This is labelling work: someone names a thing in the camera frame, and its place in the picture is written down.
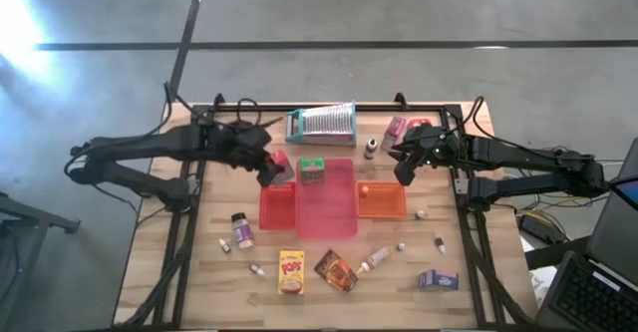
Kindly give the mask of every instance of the wooden tabletop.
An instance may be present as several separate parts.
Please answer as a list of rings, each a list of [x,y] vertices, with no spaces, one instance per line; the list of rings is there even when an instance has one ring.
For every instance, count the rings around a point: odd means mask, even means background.
[[[472,103],[461,104],[464,116]],[[264,113],[262,122],[283,116]],[[371,161],[363,158],[369,139],[381,140],[393,116],[406,119],[429,118],[440,124],[437,114],[429,113],[359,113],[357,114],[357,146],[294,146],[284,143],[285,120],[268,129],[273,138],[270,151],[286,151],[291,163],[299,158],[350,158],[355,165],[355,178],[360,180],[396,181],[395,161],[377,151]],[[234,120],[234,114],[220,115]],[[246,120],[253,114],[242,114]],[[173,106],[166,129],[185,125],[189,113],[180,105]],[[478,123],[493,132],[487,106],[478,114]],[[468,123],[469,134],[479,135]],[[154,159],[151,172],[162,178],[178,176],[180,163],[171,159]],[[493,177],[502,171],[488,173]],[[182,328],[223,329],[410,329],[439,327],[476,327],[470,284],[464,258],[459,222],[455,208],[450,173],[445,168],[422,167],[414,182],[406,187],[408,218],[403,220],[360,219],[356,237],[344,240],[304,240],[295,231],[262,231],[259,229],[260,187],[254,172],[208,163],[202,185],[199,218],[194,238],[183,306]],[[146,201],[141,217],[161,207],[156,199]],[[423,210],[424,220],[414,213]],[[256,247],[240,250],[231,230],[230,216],[245,212]],[[518,231],[510,209],[493,206],[487,216],[487,230],[498,278],[511,296],[530,315],[536,303],[526,268]],[[139,227],[133,241],[116,322],[131,316],[158,280],[165,248],[170,216],[160,213]],[[434,245],[440,236],[447,249],[442,255]],[[232,248],[225,254],[218,240],[225,239]],[[361,276],[354,290],[344,293],[330,286],[313,270],[323,254],[332,248],[353,268],[382,246],[392,249],[400,243],[406,250],[395,253],[378,268]],[[306,252],[306,289],[303,296],[277,294],[277,259],[281,249],[303,249]],[[265,277],[253,274],[249,267],[256,263]],[[455,292],[425,292],[418,288],[419,273],[432,268],[457,271],[460,289]],[[166,304],[172,310],[173,286]],[[486,284],[481,284],[482,297],[490,311]]]

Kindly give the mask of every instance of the concrete floor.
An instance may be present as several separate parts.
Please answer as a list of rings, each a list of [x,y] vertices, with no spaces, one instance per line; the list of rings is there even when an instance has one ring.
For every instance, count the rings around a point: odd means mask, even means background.
[[[0,0],[0,190],[82,220],[52,230],[15,331],[106,327],[134,229],[124,204],[62,174],[69,148],[157,124],[177,51],[29,52],[39,43],[179,42],[191,0]],[[192,41],[635,39],[638,0],[201,0]],[[460,101],[535,147],[623,159],[638,125],[638,49],[190,52],[189,101]],[[145,170],[149,162],[134,162]],[[618,166],[608,168],[614,176]],[[121,196],[130,192],[109,186]],[[601,204],[556,209],[572,236]]]

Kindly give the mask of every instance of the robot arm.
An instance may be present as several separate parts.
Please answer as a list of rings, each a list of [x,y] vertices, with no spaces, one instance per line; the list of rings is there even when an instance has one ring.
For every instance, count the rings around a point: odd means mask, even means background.
[[[110,182],[139,194],[156,195],[169,210],[190,207],[186,179],[161,179],[117,164],[121,160],[169,157],[178,161],[211,161],[257,170],[257,181],[268,186],[281,170],[264,147],[271,136],[263,127],[244,121],[231,124],[175,127],[163,134],[127,138],[94,138],[71,149],[69,177],[80,184]]]
[[[457,136],[429,124],[409,129],[403,142],[393,146],[390,156],[398,161],[395,176],[403,185],[409,185],[415,169],[423,165],[478,171],[515,167],[549,172],[504,180],[487,177],[458,180],[457,189],[468,195],[469,207],[483,211],[506,196],[563,191],[595,197],[609,190],[602,165],[593,156],[567,150],[521,149],[494,139]]]

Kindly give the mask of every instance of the yellow cereal box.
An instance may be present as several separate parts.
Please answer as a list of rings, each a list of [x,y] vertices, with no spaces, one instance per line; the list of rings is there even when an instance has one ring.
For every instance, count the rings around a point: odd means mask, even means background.
[[[279,252],[279,294],[303,294],[303,251]]]

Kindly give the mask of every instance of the red tray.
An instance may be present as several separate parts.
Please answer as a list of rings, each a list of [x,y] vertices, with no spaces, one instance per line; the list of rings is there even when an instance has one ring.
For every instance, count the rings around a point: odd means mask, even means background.
[[[295,229],[300,237],[351,237],[357,234],[355,173],[350,159],[326,159],[321,184],[301,183],[297,164]]]
[[[259,228],[262,230],[295,228],[295,182],[261,189]]]

